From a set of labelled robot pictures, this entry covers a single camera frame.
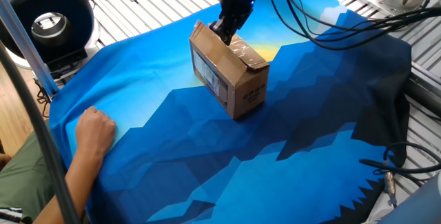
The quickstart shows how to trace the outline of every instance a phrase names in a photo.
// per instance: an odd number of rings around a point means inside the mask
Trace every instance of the blue cloth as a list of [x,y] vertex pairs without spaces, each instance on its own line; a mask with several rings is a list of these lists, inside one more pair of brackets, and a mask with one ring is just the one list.
[[[335,0],[303,1],[342,26],[364,21]],[[276,4],[296,28],[286,3]],[[91,221],[363,222],[382,183],[358,160],[380,161],[385,145],[405,138],[410,46],[385,36],[324,50],[288,30],[269,0],[256,0],[239,35],[268,60],[276,56],[266,101],[233,121],[194,75],[189,50],[196,20],[212,22],[219,12],[213,6],[103,48],[55,97],[50,126],[67,166],[86,108],[117,123],[88,202]],[[399,164],[405,153],[396,156]]]

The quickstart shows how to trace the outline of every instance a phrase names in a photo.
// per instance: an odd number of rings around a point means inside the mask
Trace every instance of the black desk fan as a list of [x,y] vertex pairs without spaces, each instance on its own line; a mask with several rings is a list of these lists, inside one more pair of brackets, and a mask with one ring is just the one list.
[[[76,63],[88,55],[85,45],[94,28],[88,0],[8,0],[51,72]],[[35,21],[51,13],[57,22],[42,28]],[[23,57],[6,28],[0,23],[0,40],[18,57]]]

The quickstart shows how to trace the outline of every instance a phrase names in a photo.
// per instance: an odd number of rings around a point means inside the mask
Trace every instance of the wooden floor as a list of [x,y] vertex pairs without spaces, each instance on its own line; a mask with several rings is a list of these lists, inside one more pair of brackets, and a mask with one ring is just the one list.
[[[37,98],[39,88],[30,70],[19,68],[31,94]],[[2,64],[0,63],[0,140],[6,154],[14,155],[33,131],[29,116]]]

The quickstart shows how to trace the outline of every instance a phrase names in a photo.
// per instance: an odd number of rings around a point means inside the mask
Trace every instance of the metal table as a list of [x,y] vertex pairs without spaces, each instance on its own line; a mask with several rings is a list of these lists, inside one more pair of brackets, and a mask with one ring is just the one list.
[[[437,1],[432,0],[430,6],[437,4]],[[359,0],[339,0],[339,2],[364,17],[385,17],[383,13]],[[218,0],[137,0],[133,2],[130,0],[90,0],[101,29],[96,45],[98,48],[102,48],[116,41],[149,32],[217,3]],[[440,81],[436,80],[441,77],[440,24],[441,17],[430,18],[392,34],[412,45],[412,60],[416,64],[415,67],[429,77],[432,76],[435,80],[431,80],[430,84],[438,90],[441,89]],[[410,98],[409,102],[411,117],[407,140],[419,143],[441,156],[441,125],[425,115],[423,112],[432,113],[419,103]],[[435,164],[435,161],[424,152],[412,147],[408,147],[407,152],[408,159],[404,167],[418,168]],[[420,174],[417,177],[423,179],[433,175],[434,173]],[[397,176],[396,179],[397,199],[398,203],[401,203],[418,187],[400,176]],[[380,210],[391,209],[388,201],[389,197],[382,194],[371,215],[374,216]]]

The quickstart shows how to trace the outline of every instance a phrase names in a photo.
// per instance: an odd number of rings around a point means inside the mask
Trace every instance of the person's arm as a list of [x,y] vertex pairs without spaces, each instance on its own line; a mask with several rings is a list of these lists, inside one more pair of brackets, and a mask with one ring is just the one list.
[[[65,180],[80,216],[84,214],[92,185],[101,169],[104,156],[113,142],[115,129],[115,122],[104,115],[104,112],[96,111],[95,107],[86,110],[76,126],[78,148]],[[34,221],[34,224],[43,223],[64,223],[56,196]]]

